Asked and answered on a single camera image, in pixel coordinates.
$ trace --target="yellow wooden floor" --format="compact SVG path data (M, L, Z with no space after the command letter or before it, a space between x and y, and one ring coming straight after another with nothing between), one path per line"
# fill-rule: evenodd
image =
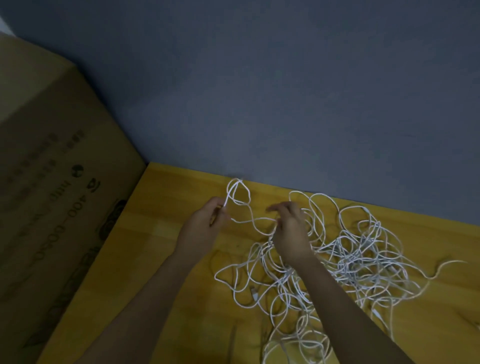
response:
M225 196L227 177L151 163L110 237L47 344L40 364L73 363L172 252L183 221L213 195ZM258 216L288 190L246 182ZM334 210L328 237L337 233ZM351 201L337 200L340 207ZM233 217L246 209L231 208ZM480 227L366 205L402 240L405 255L426 272L444 258L469 261L444 268L420 297L401 303L394 315L397 343L418 364L480 363ZM187 278L156 347L153 363L258 363L267 317L235 305L213 272L240 262L260 234L231 222L215 250ZM281 352L272 363L286 363ZM330 363L336 363L332 357Z

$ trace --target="white cable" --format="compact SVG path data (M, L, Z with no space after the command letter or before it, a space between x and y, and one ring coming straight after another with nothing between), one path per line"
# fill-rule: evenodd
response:
M244 188L247 192L247 201L241 201L235 197L239 187ZM288 194L290 201L292 194L300 194L308 199L309 208L302 208L302 211L309 227L308 236L313 251L318 255L328 256L328 259L319 257L330 274L347 293L355 297L355 302L361 308L370 310L371 318L375 316L381 321L392 339L393 308L403 300L420 296L428 287L430 280L436 278L446 264L465 263L461 260L443 262L437 267L435 274L429 277L411 260L403 256L401 241L391 231L384 228L364 206L348 206L340 209L336 202L325 194L308 196L301 191L291 191ZM313 200L320 197L327 198L333 203L341 227L339 235L329 243L326 242L324 214ZM237 305L243 308L258 306L270 317L273 329L263 349L262 363L265 364L269 354L278 346L285 352L288 363L292 363L286 349L286 345L291 344L297 345L306 363L325 363L332 352L332 347L328 337L318 328L320 319L316 316L310 296L301 287L300 277L295 270L285 265L280 257L275 259L272 256L272 251L275 250L272 238L276 229L276 220L253 216L253 210L250 207L250 190L240 179L235 178L228 183L224 206L229 200L236 205L246 206L250 211L249 220L237 221L233 218L234 222L239 224L251 222L257 232L268 237L267 242L254 243L251 246L245 262L230 264L215 274L217 281L230 287ZM361 209L366 214L366 219L358 222L357 230L351 232L345 226L342 214L353 208ZM273 228L269 232L260 230L255 224L259 220L272 221ZM263 278L253 277L256 267L262 268L260 276ZM218 277L220 273L230 268L234 269L233 284ZM410 279L407 268L418 271L427 279L426 284L422 287ZM239 287L240 272L243 270L247 273L247 281ZM237 300L237 294L244 291L255 292L255 294L251 294L255 295L252 303L241 303ZM271 291L275 292L273 298L271 295L267 295ZM382 318L378 307L388 309L388 322ZM295 329L285 332L281 325L292 311L298 313Z

